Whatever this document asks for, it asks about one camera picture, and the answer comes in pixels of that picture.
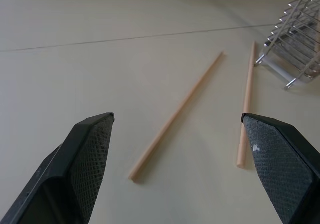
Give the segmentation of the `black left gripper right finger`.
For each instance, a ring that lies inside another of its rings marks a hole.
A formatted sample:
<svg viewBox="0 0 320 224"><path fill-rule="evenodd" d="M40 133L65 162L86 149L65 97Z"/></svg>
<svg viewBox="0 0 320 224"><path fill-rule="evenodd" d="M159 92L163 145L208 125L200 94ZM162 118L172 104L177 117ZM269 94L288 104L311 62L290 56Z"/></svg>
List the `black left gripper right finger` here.
<svg viewBox="0 0 320 224"><path fill-rule="evenodd" d="M243 113L258 177L283 224L320 224L320 153L292 125Z"/></svg>

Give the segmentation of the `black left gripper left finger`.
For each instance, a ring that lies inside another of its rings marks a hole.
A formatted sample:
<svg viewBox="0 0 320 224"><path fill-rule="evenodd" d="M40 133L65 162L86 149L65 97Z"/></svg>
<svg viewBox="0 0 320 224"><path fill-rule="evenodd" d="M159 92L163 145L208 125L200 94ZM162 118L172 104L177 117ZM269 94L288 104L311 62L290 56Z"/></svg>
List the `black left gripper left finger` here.
<svg viewBox="0 0 320 224"><path fill-rule="evenodd" d="M43 160L0 224L89 224L114 122L109 112L77 123Z"/></svg>

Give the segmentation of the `light wooden chopstick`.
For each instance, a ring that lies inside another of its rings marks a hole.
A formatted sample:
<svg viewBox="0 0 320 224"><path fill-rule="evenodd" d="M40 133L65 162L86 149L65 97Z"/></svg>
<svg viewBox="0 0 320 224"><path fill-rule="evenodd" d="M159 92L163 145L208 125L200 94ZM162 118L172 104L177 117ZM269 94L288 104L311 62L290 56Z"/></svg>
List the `light wooden chopstick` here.
<svg viewBox="0 0 320 224"><path fill-rule="evenodd" d="M197 81L197 83L192 87L192 89L188 92L187 96L181 102L177 110L174 114L169 118L169 120L164 124L159 133L155 136L149 147L144 151L141 155L140 159L137 161L135 166L132 168L131 172L128 175L128 179L134 183L136 183L151 160L152 156L155 154L156 150L159 148L161 142L163 141L166 134L169 132L170 128L173 126L176 119L183 112L183 110L187 107L193 96L196 94L198 89L202 86L202 84L206 81L206 79L210 76L211 71L213 71L214 67L218 64L218 62L225 56L225 53L221 51L216 59L213 61L211 66L204 72L201 78Z"/></svg>
<svg viewBox="0 0 320 224"><path fill-rule="evenodd" d="M242 111L243 113L248 113L251 108L254 66L255 66L255 60L256 60L256 48L257 48L257 44L254 41L252 43L250 59L248 64L247 82L246 82L243 111ZM242 123L238 152L237 152L237 159L236 159L236 166L241 169L246 168L247 142L248 142L248 138L247 138L245 126Z"/></svg>

